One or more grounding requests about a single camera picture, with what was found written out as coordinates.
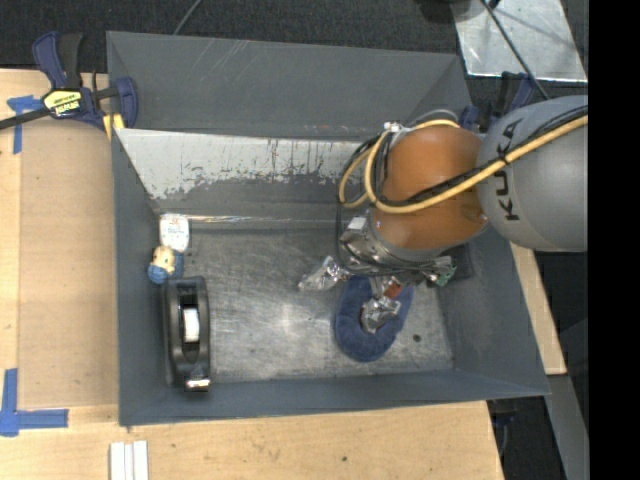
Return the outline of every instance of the kuka logo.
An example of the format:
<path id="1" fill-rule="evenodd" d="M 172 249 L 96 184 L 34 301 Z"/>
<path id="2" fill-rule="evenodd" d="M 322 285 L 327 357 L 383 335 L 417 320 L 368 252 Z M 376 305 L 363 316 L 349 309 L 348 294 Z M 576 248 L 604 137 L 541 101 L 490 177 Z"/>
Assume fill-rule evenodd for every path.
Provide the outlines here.
<path id="1" fill-rule="evenodd" d="M 496 151 L 497 151 L 498 155 L 500 156 L 500 158 L 504 158 L 504 156 L 509 151 L 509 148 L 511 147 L 511 141 L 512 141 L 513 136 L 514 136 L 515 129 L 517 128 L 517 126 L 520 123 L 520 121 L 522 121 L 522 118 L 518 119 L 517 121 L 514 121 L 513 123 L 508 124 L 507 127 L 502 132 L 502 135 L 508 139 L 508 142 L 507 142 L 506 146 L 504 146 L 504 148 L 502 146 L 500 146 L 500 144 L 498 144 L 498 147 L 496 148 Z M 513 201 L 509 197 L 509 180 L 508 180 L 508 177 L 507 177 L 507 173 L 503 169 L 501 169 L 501 170 L 497 171 L 494 174 L 494 176 L 496 178 L 500 178 L 502 180 L 502 188 L 499 188 L 499 189 L 496 190 L 496 195 L 498 196 L 498 204 L 505 211 L 505 219 L 510 220 L 510 221 L 511 220 L 520 220 L 520 217 L 518 217 L 518 215 L 513 213 Z"/>

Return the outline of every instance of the blue tape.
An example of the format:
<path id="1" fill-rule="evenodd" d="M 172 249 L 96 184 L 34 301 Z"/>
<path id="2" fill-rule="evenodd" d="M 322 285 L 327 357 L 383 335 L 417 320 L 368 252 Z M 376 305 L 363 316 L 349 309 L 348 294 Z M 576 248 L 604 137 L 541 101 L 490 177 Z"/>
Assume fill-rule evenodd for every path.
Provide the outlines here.
<path id="1" fill-rule="evenodd" d="M 31 110 L 38 110 L 43 107 L 42 102 L 34 98 L 33 96 L 20 96 L 19 98 L 9 98 L 7 105 L 13 110 L 16 115 L 22 112 L 28 112 Z M 16 125 L 13 132 L 13 154 L 17 155 L 22 151 L 22 125 Z"/>
<path id="2" fill-rule="evenodd" d="M 4 372 L 2 410 L 0 411 L 0 436 L 16 437 L 20 430 L 36 428 L 68 427 L 68 409 L 18 411 L 18 369 Z"/>

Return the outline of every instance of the blue clamp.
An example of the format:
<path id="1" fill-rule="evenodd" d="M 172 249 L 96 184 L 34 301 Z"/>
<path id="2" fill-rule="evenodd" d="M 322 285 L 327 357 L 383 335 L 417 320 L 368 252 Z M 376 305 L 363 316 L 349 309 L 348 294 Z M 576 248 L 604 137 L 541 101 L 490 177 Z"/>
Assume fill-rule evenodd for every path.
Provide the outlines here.
<path id="1" fill-rule="evenodd" d="M 18 411 L 18 370 L 4 372 L 2 411 L 0 411 L 0 436 L 16 437 L 20 430 L 68 427 L 68 409 Z"/>
<path id="2" fill-rule="evenodd" d="M 502 73 L 502 84 L 497 102 L 479 108 L 468 105 L 462 111 L 459 122 L 462 128 L 486 132 L 498 119 L 529 104 L 535 91 L 533 81 L 524 73 Z"/>
<path id="3" fill-rule="evenodd" d="M 103 97 L 119 96 L 120 114 L 127 127 L 132 127 L 138 117 L 138 98 L 133 80 L 130 77 L 120 77 L 116 80 L 115 88 L 92 92 L 82 87 L 82 78 L 77 72 L 77 55 L 81 34 L 60 35 L 58 32 L 48 32 L 39 37 L 32 46 L 33 58 L 49 82 L 52 92 L 68 89 L 80 93 L 76 107 L 72 111 L 53 112 L 57 119 L 75 119 L 95 126 L 104 131 L 104 111 L 100 110 L 98 101 Z M 47 106 L 47 96 L 43 102 Z"/>

